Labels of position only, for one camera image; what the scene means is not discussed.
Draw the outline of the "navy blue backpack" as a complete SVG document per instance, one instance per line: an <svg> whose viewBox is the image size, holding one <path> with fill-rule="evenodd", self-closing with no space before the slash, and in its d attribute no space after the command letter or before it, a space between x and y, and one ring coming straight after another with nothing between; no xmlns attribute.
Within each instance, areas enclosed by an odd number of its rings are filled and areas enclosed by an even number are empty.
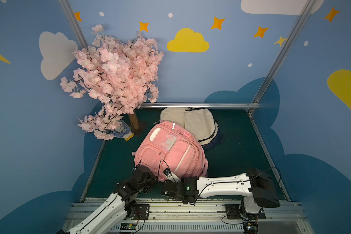
<svg viewBox="0 0 351 234"><path fill-rule="evenodd" d="M202 147L204 150L212 149L217 144L219 144L222 141L222 139L223 139L223 134L222 134L218 124L216 124L215 136L212 138L212 140L208 144L205 144Z"/></svg>

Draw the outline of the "green circuit board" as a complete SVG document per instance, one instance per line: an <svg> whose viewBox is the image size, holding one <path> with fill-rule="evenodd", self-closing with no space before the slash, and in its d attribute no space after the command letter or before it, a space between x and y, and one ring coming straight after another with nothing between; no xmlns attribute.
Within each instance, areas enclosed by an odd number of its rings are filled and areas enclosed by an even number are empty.
<svg viewBox="0 0 351 234"><path fill-rule="evenodd" d="M139 230L139 226L134 223L121 223L119 233L134 233Z"/></svg>
<svg viewBox="0 0 351 234"><path fill-rule="evenodd" d="M243 234L257 234L258 233L258 223L257 222L244 222L242 225L243 225Z"/></svg>

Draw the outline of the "aluminium corner post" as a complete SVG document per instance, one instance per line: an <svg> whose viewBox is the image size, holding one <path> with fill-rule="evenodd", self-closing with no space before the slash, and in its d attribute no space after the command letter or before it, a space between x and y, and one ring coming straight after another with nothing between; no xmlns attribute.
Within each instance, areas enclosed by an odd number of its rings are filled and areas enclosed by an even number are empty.
<svg viewBox="0 0 351 234"><path fill-rule="evenodd" d="M74 14L74 10L69 0L58 0L64 15L66 16L69 25L77 39L78 45L80 48L87 48L88 43L83 34L83 31L80 27L79 21L77 20L76 15Z"/></svg>
<svg viewBox="0 0 351 234"><path fill-rule="evenodd" d="M279 71L286 56L290 52L293 44L295 43L296 39L298 38L299 34L301 33L303 27L307 23L310 15L311 15L312 8L314 7L315 4L316 4L316 0L306 1L303 9L301 10L298 18L296 19L292 29L290 30L290 32L288 34L288 39L285 41L285 44L280 49L272 67L270 68L268 74L265 76L261 86L259 87L256 95L254 96L254 98L252 100L252 104L259 105L260 100L262 99L265 92L269 88L276 73Z"/></svg>

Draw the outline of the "beige and navy backpack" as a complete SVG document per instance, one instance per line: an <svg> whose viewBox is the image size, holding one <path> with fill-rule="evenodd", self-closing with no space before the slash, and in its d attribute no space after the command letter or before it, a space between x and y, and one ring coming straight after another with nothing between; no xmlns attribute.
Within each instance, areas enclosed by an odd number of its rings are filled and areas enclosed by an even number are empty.
<svg viewBox="0 0 351 234"><path fill-rule="evenodd" d="M216 133L216 120L207 108L168 107L160 120L171 121L194 135L201 146L208 144Z"/></svg>

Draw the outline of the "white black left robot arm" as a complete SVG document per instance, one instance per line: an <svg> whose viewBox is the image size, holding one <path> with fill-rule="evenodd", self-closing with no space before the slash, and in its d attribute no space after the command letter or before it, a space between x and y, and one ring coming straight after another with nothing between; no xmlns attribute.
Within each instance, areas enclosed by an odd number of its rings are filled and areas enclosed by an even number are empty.
<svg viewBox="0 0 351 234"><path fill-rule="evenodd" d="M86 219L68 231L59 234L106 234L112 227L136 213L139 193L148 193L158 182L145 166L139 166L131 177L118 183L114 192Z"/></svg>

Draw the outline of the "aluminium left corner post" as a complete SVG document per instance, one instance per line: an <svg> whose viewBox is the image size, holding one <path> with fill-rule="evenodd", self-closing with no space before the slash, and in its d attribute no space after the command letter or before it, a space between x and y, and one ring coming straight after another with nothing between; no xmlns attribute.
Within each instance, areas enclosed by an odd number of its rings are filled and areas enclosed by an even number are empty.
<svg viewBox="0 0 351 234"><path fill-rule="evenodd" d="M66 16L69 25L77 39L78 45L80 48L87 48L88 43L83 34L83 31L80 27L79 21L77 20L76 15L74 14L74 10L69 0L58 0L64 15Z"/></svg>

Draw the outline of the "aluminium right corner post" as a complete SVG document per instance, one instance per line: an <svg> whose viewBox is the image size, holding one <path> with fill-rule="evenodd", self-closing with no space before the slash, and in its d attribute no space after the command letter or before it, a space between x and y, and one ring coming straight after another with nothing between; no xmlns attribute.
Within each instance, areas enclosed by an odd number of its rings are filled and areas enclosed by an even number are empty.
<svg viewBox="0 0 351 234"><path fill-rule="evenodd" d="M265 76L261 86L259 87L256 95L254 96L254 98L252 100L252 104L259 105L260 100L262 99L265 92L269 88L276 73L279 71L286 56L290 52L293 44L295 43L296 39L298 38L299 34L301 33L303 27L307 23L310 15L311 15L312 8L314 7L315 4L316 4L316 0L306 1L303 9L301 10L298 18L296 19L292 29L290 30L290 32L288 34L288 39L285 41L285 44L280 49L272 67L270 68L268 74Z"/></svg>

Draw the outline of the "left green circuit board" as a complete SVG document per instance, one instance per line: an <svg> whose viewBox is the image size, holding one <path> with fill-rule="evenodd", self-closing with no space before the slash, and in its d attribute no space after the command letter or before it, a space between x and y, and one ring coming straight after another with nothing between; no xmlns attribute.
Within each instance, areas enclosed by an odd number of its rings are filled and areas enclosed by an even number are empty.
<svg viewBox="0 0 351 234"><path fill-rule="evenodd" d="M121 223L119 233L134 233L139 230L139 226L134 223Z"/></svg>

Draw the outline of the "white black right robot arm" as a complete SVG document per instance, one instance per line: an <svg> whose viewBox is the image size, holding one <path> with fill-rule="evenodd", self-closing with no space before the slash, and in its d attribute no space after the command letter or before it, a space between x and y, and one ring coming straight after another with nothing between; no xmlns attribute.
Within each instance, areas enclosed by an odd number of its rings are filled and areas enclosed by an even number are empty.
<svg viewBox="0 0 351 234"><path fill-rule="evenodd" d="M263 208L280 207L273 178L256 168L229 177L168 179L163 183L161 194L190 205L209 197L241 196L241 212L248 215L258 214Z"/></svg>

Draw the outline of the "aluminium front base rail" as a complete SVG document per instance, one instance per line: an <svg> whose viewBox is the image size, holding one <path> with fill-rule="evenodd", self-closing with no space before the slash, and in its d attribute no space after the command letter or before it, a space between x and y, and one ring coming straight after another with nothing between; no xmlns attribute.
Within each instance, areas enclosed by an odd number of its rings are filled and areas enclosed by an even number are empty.
<svg viewBox="0 0 351 234"><path fill-rule="evenodd" d="M241 220L226 218L225 204L240 204L232 199L205 199L196 205L185 205L170 199L137 199L149 204L146 221L127 220L139 226L137 234L240 234ZM278 208L264 208L266 219L258 220L260 234L312 234L314 231L303 207L298 202L282 202ZM120 224L110 234L119 233Z"/></svg>

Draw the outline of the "aluminium left side rail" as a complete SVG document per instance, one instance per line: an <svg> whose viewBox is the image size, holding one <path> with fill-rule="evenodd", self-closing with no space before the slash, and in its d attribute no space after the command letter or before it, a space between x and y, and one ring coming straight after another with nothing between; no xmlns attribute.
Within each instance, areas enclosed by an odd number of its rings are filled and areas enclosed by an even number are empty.
<svg viewBox="0 0 351 234"><path fill-rule="evenodd" d="M80 198L79 202L84 202L84 201L85 201L86 194L87 194L88 189L89 189L89 187L90 187L91 181L92 181L92 179L93 179L94 173L95 173L95 171L96 171L96 168L97 168L97 165L98 165L98 163L99 163L99 160L100 160L100 157L101 157L101 155L102 155L102 152L103 152L104 147L105 147L105 141L103 141L102 144L101 144L99 153L98 153L98 155L97 155L97 157L96 157L96 160L95 160L95 162L94 162L94 164L93 164L92 170L91 170L91 172L90 172L90 174L89 174L88 180L87 180L87 182L86 182L86 185L85 185L85 187L84 187L84 190L83 190L83 193L82 193L82 195L81 195L81 198Z"/></svg>

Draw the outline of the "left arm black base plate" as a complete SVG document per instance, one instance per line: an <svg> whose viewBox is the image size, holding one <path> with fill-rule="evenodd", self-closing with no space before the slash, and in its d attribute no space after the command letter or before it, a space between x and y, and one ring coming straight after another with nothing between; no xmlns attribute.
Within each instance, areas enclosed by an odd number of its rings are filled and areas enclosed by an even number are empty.
<svg viewBox="0 0 351 234"><path fill-rule="evenodd" d="M150 212L149 204L137 204L132 220L148 220Z"/></svg>

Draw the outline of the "pink backpack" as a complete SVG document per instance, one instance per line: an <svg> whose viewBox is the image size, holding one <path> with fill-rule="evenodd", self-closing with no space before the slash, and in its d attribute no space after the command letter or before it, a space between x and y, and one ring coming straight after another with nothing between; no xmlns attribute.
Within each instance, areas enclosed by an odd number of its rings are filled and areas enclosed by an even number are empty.
<svg viewBox="0 0 351 234"><path fill-rule="evenodd" d="M201 144L174 122L155 125L133 155L136 166L148 167L161 182L167 180L166 168L179 178L207 176L209 163Z"/></svg>

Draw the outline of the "pink artificial blossom tree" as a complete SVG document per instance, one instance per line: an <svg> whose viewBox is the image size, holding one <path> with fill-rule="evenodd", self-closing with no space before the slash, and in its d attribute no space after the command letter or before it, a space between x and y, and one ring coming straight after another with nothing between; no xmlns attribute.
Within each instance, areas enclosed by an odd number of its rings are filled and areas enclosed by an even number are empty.
<svg viewBox="0 0 351 234"><path fill-rule="evenodd" d="M124 43L106 35L101 24L92 30L92 45L73 53L80 68L72 79L61 78L60 86L73 98L89 95L102 103L99 112L85 116L78 126L97 139L112 140L125 114L134 115L143 103L157 101L155 82L164 53L155 39L141 33Z"/></svg>

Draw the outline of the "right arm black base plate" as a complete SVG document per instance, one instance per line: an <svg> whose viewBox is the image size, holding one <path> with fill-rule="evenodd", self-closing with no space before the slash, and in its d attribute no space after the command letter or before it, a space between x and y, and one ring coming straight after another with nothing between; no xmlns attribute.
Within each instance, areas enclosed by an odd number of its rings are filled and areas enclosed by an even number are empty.
<svg viewBox="0 0 351 234"><path fill-rule="evenodd" d="M266 219L263 208L257 214L249 214L241 207L241 204L225 204L224 207L226 209L226 218L229 220L252 221Z"/></svg>

